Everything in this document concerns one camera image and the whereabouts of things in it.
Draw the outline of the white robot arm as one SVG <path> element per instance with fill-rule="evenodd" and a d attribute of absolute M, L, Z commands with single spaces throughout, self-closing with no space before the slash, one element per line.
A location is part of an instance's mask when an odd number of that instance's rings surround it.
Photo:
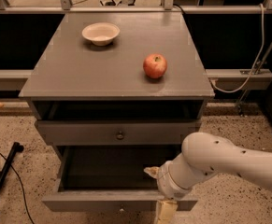
<path fill-rule="evenodd" d="M 169 224 L 178 201 L 220 173 L 239 176 L 272 191 L 272 153 L 235 146 L 230 140 L 209 133 L 191 133 L 181 145 L 181 153 L 144 172 L 154 178 L 163 198 L 156 202 L 153 224 Z"/>

